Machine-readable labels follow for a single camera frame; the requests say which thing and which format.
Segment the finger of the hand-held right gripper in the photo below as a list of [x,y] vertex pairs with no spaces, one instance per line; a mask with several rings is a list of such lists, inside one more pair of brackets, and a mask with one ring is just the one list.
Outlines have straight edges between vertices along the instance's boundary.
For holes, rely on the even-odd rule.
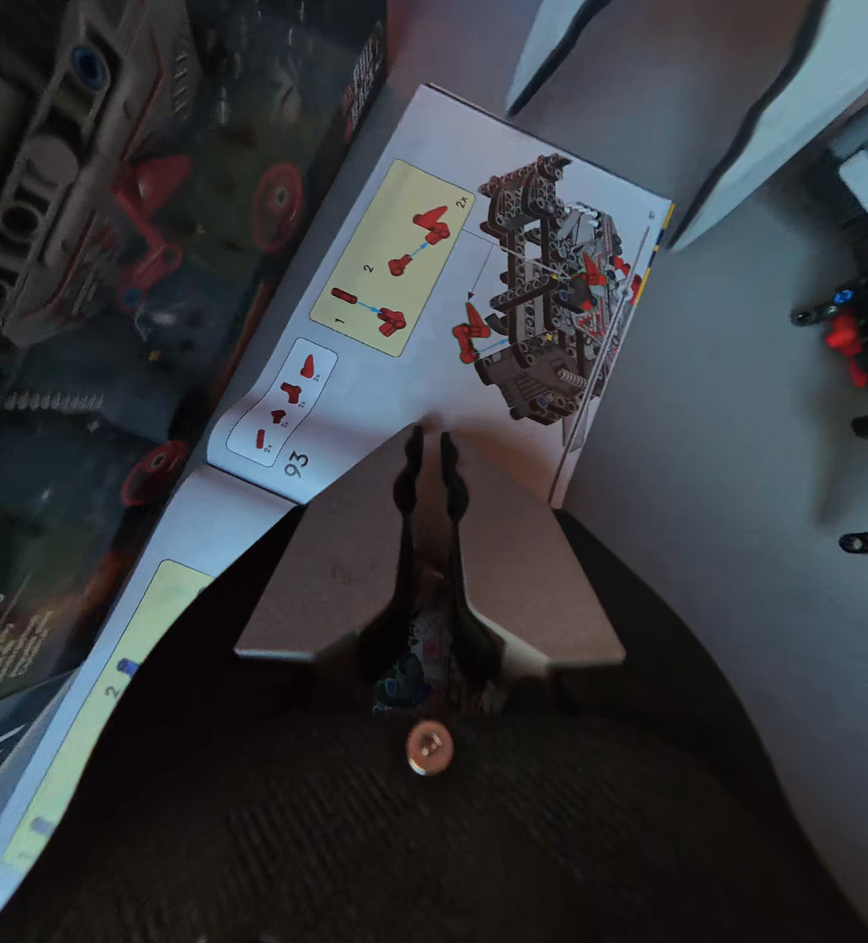
[[868,1],[809,2],[779,72],[745,113],[668,246],[686,248],[868,92]]
[[609,1],[542,1],[522,46],[506,96],[506,117],[520,114],[568,57]]

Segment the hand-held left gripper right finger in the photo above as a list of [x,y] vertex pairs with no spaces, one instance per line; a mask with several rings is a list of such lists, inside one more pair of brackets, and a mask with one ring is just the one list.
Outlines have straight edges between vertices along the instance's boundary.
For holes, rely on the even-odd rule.
[[612,667],[626,651],[553,509],[472,445],[440,436],[453,651],[472,686]]

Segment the lego instruction booklet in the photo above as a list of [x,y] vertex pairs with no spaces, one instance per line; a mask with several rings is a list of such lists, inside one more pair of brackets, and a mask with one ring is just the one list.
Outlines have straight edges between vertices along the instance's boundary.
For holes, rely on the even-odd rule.
[[91,653],[27,738],[0,729],[0,759],[15,749],[0,780],[0,909],[173,619],[403,427],[465,433],[561,506],[673,209],[442,89],[418,89]]

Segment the black lego set box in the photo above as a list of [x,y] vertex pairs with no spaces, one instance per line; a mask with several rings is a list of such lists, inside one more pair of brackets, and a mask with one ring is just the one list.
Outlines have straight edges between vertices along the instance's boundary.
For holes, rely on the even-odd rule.
[[0,1],[0,772],[384,83],[387,2]]

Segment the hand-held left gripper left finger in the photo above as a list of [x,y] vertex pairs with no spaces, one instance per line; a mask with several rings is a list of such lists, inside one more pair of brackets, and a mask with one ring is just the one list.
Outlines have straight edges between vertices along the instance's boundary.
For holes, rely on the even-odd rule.
[[313,498],[237,644],[243,659],[340,661],[363,678],[407,644],[424,431],[403,430]]

